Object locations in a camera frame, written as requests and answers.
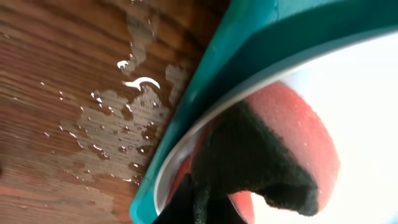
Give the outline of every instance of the sponge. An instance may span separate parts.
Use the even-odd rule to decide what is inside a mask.
[[[327,204],[340,168],[320,118],[281,82],[219,115],[197,148],[186,166],[195,188],[196,224],[206,223],[208,200],[242,191],[263,196],[272,207],[315,215]],[[243,203],[234,204],[239,210]]]

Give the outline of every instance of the brown wooden surface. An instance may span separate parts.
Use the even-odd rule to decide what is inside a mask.
[[[131,200],[225,9],[0,0],[0,223],[131,223]],[[124,84],[142,77],[159,87]]]

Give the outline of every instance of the wet surface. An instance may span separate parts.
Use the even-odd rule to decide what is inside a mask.
[[[220,7],[1,1],[2,222],[131,223],[130,203]]]

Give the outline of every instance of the wood grain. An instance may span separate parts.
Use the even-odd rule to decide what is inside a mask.
[[[0,222],[132,223],[129,205],[227,7],[0,0]]]

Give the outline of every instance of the water droplet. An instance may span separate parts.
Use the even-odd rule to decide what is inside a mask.
[[[69,132],[69,134],[70,134],[72,137],[77,138],[76,134],[73,134],[73,133],[71,133],[71,132]]]
[[[91,152],[94,152],[102,161],[105,159],[111,159],[111,157],[107,155],[106,152],[96,144],[89,146],[89,149]]]
[[[3,32],[0,32],[0,37],[1,37],[3,40],[10,39],[10,36],[9,36],[8,34],[6,34],[6,33],[3,33]]]
[[[128,104],[123,106],[123,109],[121,110],[121,112],[122,112],[123,118],[126,121],[131,121],[134,118],[134,116],[132,114],[132,110]]]
[[[23,210],[26,210],[26,209],[27,209],[27,206],[26,206],[26,205],[20,205],[20,206],[18,206],[18,208],[23,209]]]
[[[141,136],[144,139],[148,139],[150,141],[156,140],[156,132],[159,126],[156,125],[153,121],[149,122],[146,126],[146,130],[141,132]]]
[[[136,164],[135,162],[129,163],[129,169],[137,172],[144,172],[144,168],[141,165]]]
[[[158,107],[158,106],[157,106],[157,103],[155,102],[155,100],[151,100],[151,102],[152,102],[152,105],[153,105],[154,107]]]
[[[121,153],[126,153],[126,152],[127,152],[126,147],[120,146],[120,147],[119,147],[119,152],[121,152]]]
[[[79,145],[80,148],[84,149],[84,147],[80,144],[80,141],[77,141],[77,144]]]
[[[122,130],[122,133],[124,133],[124,134],[130,133],[129,127],[128,127],[128,126],[125,126],[125,127],[123,128],[123,130]]]
[[[149,156],[150,152],[154,149],[154,146],[141,146],[137,147],[136,150],[138,154]]]

